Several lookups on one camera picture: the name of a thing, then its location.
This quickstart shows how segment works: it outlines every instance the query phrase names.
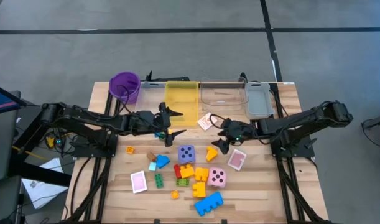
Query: red lego brick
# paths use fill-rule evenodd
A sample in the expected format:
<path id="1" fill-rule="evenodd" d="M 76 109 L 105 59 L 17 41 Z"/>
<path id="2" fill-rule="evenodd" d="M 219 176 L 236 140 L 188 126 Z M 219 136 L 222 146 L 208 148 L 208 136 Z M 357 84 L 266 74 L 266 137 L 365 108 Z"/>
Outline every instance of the red lego brick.
<path id="1" fill-rule="evenodd" d="M 176 178 L 182 178 L 182 175 L 180 173 L 180 167 L 176 164 L 173 166 L 173 168 L 175 169 Z"/>

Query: purple bucket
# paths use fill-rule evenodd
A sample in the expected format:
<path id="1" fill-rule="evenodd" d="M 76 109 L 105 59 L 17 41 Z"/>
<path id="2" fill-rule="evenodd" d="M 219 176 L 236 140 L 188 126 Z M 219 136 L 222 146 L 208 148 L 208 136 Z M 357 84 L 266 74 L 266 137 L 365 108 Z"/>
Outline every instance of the purple bucket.
<path id="1" fill-rule="evenodd" d="M 109 81 L 109 92 L 122 103 L 135 103 L 141 86 L 140 78 L 133 72 L 121 72 Z"/>

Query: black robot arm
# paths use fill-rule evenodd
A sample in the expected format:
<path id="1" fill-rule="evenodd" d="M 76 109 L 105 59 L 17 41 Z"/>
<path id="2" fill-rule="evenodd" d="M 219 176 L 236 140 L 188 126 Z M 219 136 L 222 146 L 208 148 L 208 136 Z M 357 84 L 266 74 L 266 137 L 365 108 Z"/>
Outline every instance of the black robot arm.
<path id="1" fill-rule="evenodd" d="M 171 116 L 181 116 L 166 107 L 165 103 L 159 105 L 159 112 L 137 111 L 125 115 L 108 116 L 88 111 L 80 106 L 68 106 L 64 103 L 45 103 L 42 105 L 42 123 L 52 128 L 64 128 L 87 138 L 91 144 L 105 145 L 108 132 L 94 130 L 86 126 L 92 124 L 110 130 L 120 136 L 133 136 L 152 133 L 165 133 L 165 146 L 172 145 L 174 138 L 183 131 L 169 134 Z"/>
<path id="2" fill-rule="evenodd" d="M 227 118 L 220 126 L 222 131 L 218 133 L 219 136 L 225 136 L 225 140 L 219 139 L 212 144 L 218 146 L 223 154 L 227 154 L 230 144 L 242 144 L 253 139 L 263 144 L 280 141 L 281 147 L 288 147 L 323 128 L 345 127 L 352 120 L 353 116 L 343 103 L 326 101 L 310 110 L 280 119 L 266 118 L 246 124 Z"/>

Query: foam dice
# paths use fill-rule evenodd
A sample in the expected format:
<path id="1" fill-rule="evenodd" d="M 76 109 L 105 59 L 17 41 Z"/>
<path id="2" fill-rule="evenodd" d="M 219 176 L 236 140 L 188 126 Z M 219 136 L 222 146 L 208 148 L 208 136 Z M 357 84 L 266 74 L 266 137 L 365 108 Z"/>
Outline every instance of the foam dice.
<path id="1" fill-rule="evenodd" d="M 226 186 L 227 173 L 220 168 L 209 168 L 208 186 L 223 188 Z"/>
<path id="2" fill-rule="evenodd" d="M 180 164 L 195 162 L 195 149 L 192 145 L 179 146 L 177 148 L 177 155 Z"/>

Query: purple dice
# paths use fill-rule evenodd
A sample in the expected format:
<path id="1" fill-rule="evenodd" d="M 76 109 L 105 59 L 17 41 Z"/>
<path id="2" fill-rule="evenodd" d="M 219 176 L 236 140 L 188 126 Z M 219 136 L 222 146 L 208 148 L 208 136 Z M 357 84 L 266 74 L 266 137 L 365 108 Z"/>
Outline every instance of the purple dice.
<path id="1" fill-rule="evenodd" d="M 177 148 L 177 155 L 180 164 L 195 162 L 195 149 L 192 145 L 179 146 Z"/>

